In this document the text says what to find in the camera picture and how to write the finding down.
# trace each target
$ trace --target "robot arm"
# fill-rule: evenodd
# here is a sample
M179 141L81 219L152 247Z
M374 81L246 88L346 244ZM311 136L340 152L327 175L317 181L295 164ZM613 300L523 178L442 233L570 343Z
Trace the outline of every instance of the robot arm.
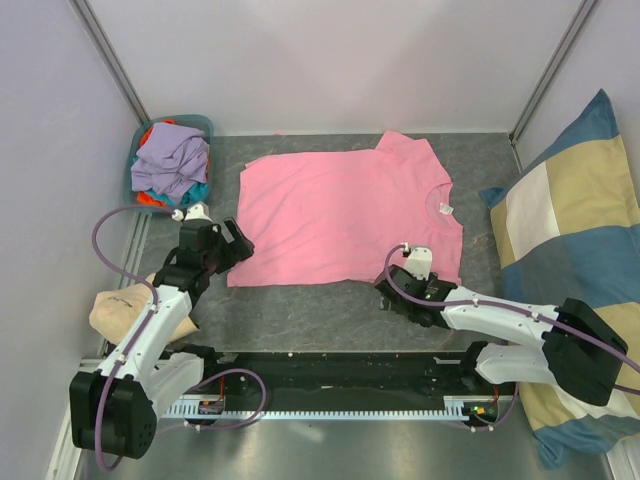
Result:
M493 384L547 383L592 405L607 405L622 361L538 320L542 316L554 319L626 354L624 340L587 304L567 299L561 307L527 305L481 295L429 273L431 262L420 261L431 258L425 250L428 251L422 247L405 250L406 268L389 268L393 286L385 272L378 277L375 287L382 293L384 303L424 327L472 330L517 344L474 342L461 363L466 383L473 384L478 376ZM411 299L436 303L417 304Z
M157 306L151 299L127 336L92 373L79 372L69 387L73 442L76 447L94 449L96 412L106 378L116 362L115 374L102 418L102 450L114 455L140 458L148 450L157 421L189 388L202 380L203 360L190 353L175 353L157 369L158 358L171 334L189 314L209 286L215 273L223 273L253 255L235 221L224 224L233 241L227 242L221 226L208 216L207 207L189 208L180 227L179 245L167 256L155 275ZM180 212L174 219L181 220ZM155 313L148 325L141 325L150 309ZM125 346L134 341L126 357Z

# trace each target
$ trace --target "laundry basket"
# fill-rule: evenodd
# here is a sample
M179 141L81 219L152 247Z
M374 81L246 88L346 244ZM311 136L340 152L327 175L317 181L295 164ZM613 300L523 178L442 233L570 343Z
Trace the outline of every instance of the laundry basket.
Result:
M207 117L203 117L202 115L174 115L171 117L160 117L155 118L141 125L140 128L136 131L135 135L131 139L131 148L129 149L129 155L127 156L127 164L124 172L124 202L127 205L139 205L136 197L138 196L138 192L134 192L131 189L131 166L133 165L133 159L136 156L136 152L140 148L140 139L142 136L151 128L154 123L162 122L163 120L173 120L176 125L182 125L185 127L192 127L202 130L204 132L204 136L202 137L205 142L209 144L209 168L207 169L207 187L205 189L205 196L201 201L208 201L209 196L211 195L211 186L213 184L213 165L211 162L212 155L212 141L213 141L213 124ZM182 204L176 205L175 208L186 208L191 204ZM162 214L161 211L158 210L150 210L146 208L140 208L138 210L141 213L146 214Z

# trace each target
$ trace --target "striped cushion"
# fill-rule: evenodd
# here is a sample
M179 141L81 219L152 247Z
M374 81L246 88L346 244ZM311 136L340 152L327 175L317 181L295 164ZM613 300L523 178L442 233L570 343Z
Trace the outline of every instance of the striped cushion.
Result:
M584 300L640 361L640 209L604 90L510 187L481 197L491 208L505 297ZM625 365L618 383L640 388L640 375ZM569 449L603 453L640 433L640 397L615 391L607 407L593 407L557 387L521 392L548 467L562 465Z

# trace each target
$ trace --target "floor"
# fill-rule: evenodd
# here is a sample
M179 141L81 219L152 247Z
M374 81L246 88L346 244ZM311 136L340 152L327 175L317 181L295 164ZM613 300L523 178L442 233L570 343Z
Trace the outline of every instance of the floor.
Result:
M461 277L478 292L501 294L500 269L488 211L478 190L517 175L505 134L426 137L453 178L451 205L464 226ZM216 138L213 151L214 219L235 215L243 165L260 156L297 151L371 148L379 135ZM154 218L140 273L162 264L178 226ZM234 288L212 279L193 318L200 332L185 341L218 351L345 351L466 349L470 332L424 329L378 309L371 285L341 282L306 287ZM538 463L521 405L495 432L472 435L438 423L401 421L263 421L230 432L178 429L155 439L144 459L125 459L111 475L84 452L76 480L84 479L610 479L606 457L573 454L556 471Z
M464 226L460 276L480 293L500 295L500 267L489 213L478 190L501 186L517 175L506 134L428 134L442 165L453 179L453 215ZM216 138L214 220L235 216L240 172L267 154L346 151L373 148L379 135L308 135ZM178 225L166 218L151 221L139 272L156 271L176 245ZM472 332L424 329L379 310L371 285L340 282L315 286L227 288L224 276L212 278L192 318L200 332L185 339L221 351L416 351L466 349L483 336Z

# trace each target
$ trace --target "shirt tag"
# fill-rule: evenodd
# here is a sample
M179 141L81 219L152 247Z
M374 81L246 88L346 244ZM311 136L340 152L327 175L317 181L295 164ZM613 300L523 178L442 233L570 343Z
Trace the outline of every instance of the shirt tag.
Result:
M440 204L440 213L444 215L451 215L453 213L453 207L447 205L446 203Z

